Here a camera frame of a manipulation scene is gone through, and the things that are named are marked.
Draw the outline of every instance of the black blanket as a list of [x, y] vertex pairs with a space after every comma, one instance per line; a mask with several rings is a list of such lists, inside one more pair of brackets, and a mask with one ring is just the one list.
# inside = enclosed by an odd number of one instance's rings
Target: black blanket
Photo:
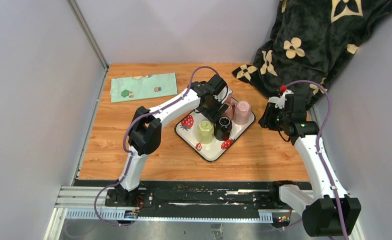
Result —
[[[375, 25], [391, 13], [392, 0], [280, 0], [271, 40], [257, 50], [253, 65], [233, 75], [266, 97], [295, 80], [329, 89]], [[323, 95], [313, 84], [290, 89], [306, 96], [308, 108]]]

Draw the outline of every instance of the mint green towel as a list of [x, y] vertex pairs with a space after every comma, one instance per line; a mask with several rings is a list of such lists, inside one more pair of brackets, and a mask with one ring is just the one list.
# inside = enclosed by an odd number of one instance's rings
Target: mint green towel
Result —
[[112, 79], [112, 103], [177, 95], [175, 73]]

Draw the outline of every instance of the wooden tabletop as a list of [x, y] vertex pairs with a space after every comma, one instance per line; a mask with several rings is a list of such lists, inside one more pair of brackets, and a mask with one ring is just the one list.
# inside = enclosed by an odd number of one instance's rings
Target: wooden tabletop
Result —
[[[188, 85], [193, 70], [202, 65], [215, 68], [233, 97], [248, 101], [257, 120], [268, 100], [254, 87], [235, 79], [231, 71], [242, 63], [133, 63], [112, 64], [100, 99], [93, 129], [84, 155], [79, 179], [117, 179], [126, 160], [122, 139], [140, 106], [151, 108], [173, 96], [125, 102], [110, 102], [111, 80], [121, 77], [175, 73], [178, 92]], [[208, 81], [209, 69], [196, 73], [194, 81]], [[294, 146], [284, 142], [276, 131], [261, 128], [256, 122], [216, 162], [201, 159], [174, 132], [174, 127], [186, 114], [163, 129], [162, 142], [147, 160], [142, 180], [201, 180], [201, 181], [308, 181], [302, 159]]]

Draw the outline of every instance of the strawberry print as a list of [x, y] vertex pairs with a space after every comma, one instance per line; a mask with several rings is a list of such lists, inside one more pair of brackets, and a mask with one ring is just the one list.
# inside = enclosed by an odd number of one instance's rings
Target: strawberry print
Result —
[[194, 124], [194, 119], [192, 115], [186, 116], [183, 121], [181, 121], [181, 129], [188, 131]]
[[200, 151], [202, 149], [202, 145], [200, 143], [196, 144], [196, 150]]
[[231, 146], [231, 144], [233, 144], [233, 140], [230, 138], [222, 143], [221, 149], [222, 150], [228, 149]]

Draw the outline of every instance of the tray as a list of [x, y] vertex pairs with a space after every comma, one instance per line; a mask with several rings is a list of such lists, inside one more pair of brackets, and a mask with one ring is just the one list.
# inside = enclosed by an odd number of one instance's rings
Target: tray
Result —
[[[231, 105], [236, 103], [238, 103], [238, 101], [232, 98]], [[193, 117], [193, 125], [182, 127], [181, 122], [189, 116]], [[175, 133], [204, 160], [214, 162], [218, 160], [228, 149], [230, 149], [232, 145], [234, 145], [240, 136], [255, 122], [256, 116], [253, 112], [251, 112], [249, 121], [245, 125], [237, 125], [233, 120], [231, 121], [233, 128], [231, 129], [230, 138], [225, 143], [225, 145], [230, 144], [228, 147], [223, 145], [224, 141], [219, 141], [216, 138], [214, 138], [209, 144], [198, 144], [199, 142], [196, 139], [197, 126], [203, 120], [207, 119], [201, 113], [192, 111], [179, 123], [177, 123], [175, 126]]]

